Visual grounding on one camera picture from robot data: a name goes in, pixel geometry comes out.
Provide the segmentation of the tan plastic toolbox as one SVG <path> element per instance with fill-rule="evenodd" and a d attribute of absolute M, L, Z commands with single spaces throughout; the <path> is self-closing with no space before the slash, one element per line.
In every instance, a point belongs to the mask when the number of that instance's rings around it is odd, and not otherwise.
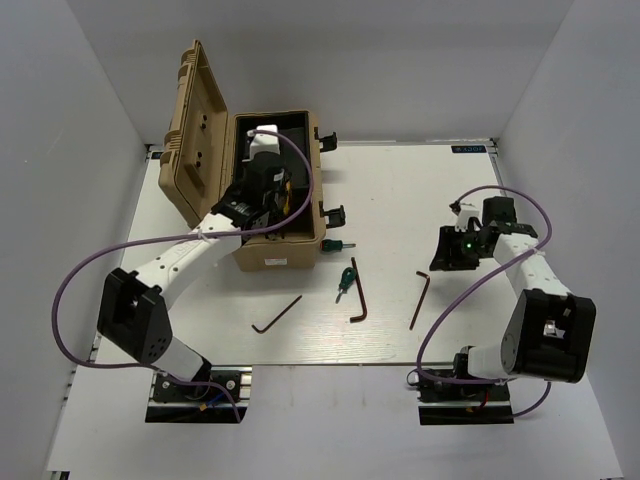
<path fill-rule="evenodd" d="M 304 211 L 274 233 L 244 238 L 233 256 L 244 272 L 311 268 L 326 234 L 317 118 L 309 110 L 230 114 L 200 41 L 181 56 L 159 186 L 186 224 L 196 227 L 243 179 L 255 151 L 248 131 L 266 126 L 275 126 L 279 133 L 279 153 L 289 175 L 289 207 Z"/>

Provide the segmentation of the green orange-capped stubby screwdriver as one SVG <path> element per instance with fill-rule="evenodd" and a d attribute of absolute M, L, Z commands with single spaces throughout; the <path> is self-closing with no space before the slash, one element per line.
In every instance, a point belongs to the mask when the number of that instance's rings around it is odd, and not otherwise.
<path fill-rule="evenodd" d="M 355 247 L 355 243 L 349 243 L 335 239 L 324 239 L 320 244 L 320 249 L 323 253 L 337 253 L 343 251 L 344 249 Z"/>

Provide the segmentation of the long brown hex key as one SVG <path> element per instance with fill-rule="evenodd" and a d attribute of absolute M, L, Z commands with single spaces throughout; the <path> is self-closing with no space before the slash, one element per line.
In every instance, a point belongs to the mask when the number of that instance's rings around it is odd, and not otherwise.
<path fill-rule="evenodd" d="M 368 307 L 367 307 L 367 303 L 366 303 L 364 289 L 363 289 L 363 286 L 362 286 L 359 267 L 358 267 L 358 264 L 357 264 L 357 261 L 356 261 L 355 257 L 351 258 L 351 266 L 356 271 L 355 284 L 356 284 L 356 289 L 357 289 L 358 297 L 359 297 L 359 301 L 360 301 L 361 313 L 359 315 L 352 316 L 349 319 L 349 322 L 351 324 L 356 324 L 356 323 L 363 322 L 367 318 L 367 316 L 368 316 Z"/>

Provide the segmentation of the green stubby flathead screwdriver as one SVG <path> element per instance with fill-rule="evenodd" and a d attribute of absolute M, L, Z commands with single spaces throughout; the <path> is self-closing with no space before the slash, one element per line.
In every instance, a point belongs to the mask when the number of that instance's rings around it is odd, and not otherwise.
<path fill-rule="evenodd" d="M 335 303 L 340 302 L 341 297 L 350 289 L 357 278 L 357 270 L 353 267 L 347 267 L 343 270 L 338 284 L 338 294 Z"/>

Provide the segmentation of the yellow black long-nose pliers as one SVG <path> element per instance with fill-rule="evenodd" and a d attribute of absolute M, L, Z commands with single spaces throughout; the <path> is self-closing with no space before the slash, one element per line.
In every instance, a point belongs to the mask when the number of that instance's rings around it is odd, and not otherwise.
<path fill-rule="evenodd" d="M 291 211 L 291 174 L 288 170 L 284 170 L 281 188 L 279 191 L 279 209 L 283 217 L 287 217 Z"/>

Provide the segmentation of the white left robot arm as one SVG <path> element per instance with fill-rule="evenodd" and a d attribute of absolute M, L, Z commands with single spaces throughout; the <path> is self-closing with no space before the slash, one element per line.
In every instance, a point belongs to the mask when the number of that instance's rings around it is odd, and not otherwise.
<path fill-rule="evenodd" d="M 177 379 L 188 398 L 211 387 L 211 363 L 174 336 L 169 310 L 197 278 L 239 250 L 241 231 L 263 231 L 289 216 L 290 172 L 282 157 L 259 153 L 192 230 L 194 238 L 132 270 L 113 270 L 104 284 L 98 331 L 138 364 Z"/>

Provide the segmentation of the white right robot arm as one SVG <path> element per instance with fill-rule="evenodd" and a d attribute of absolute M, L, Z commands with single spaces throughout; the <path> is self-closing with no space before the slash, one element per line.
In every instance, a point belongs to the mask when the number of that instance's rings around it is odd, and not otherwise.
<path fill-rule="evenodd" d="M 513 199 L 487 198 L 481 209 L 455 201 L 450 208 L 457 220 L 441 227 L 430 271 L 473 271 L 481 260 L 493 259 L 517 303 L 501 339 L 465 347 L 444 382 L 466 399 L 488 384 L 518 377 L 579 382 L 595 325 L 594 302 L 574 295 L 554 274 L 534 227 L 518 221 Z"/>

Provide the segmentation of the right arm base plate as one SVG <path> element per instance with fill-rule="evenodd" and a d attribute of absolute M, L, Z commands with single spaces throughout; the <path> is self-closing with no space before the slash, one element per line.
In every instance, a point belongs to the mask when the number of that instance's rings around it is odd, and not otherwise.
<path fill-rule="evenodd" d="M 437 383 L 411 370 L 408 386 L 418 393 L 421 426 L 506 425 L 514 422 L 506 385 Z"/>

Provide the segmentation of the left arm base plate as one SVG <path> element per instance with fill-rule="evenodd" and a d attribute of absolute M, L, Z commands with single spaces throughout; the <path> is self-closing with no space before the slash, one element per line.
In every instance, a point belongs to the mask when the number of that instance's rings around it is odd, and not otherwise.
<path fill-rule="evenodd" d="M 209 381 L 223 386 L 237 410 L 219 389 L 186 387 L 166 376 L 155 375 L 150 389 L 145 422 L 150 424 L 237 424 L 247 412 L 251 393 L 252 368 L 226 366 L 213 368 Z"/>

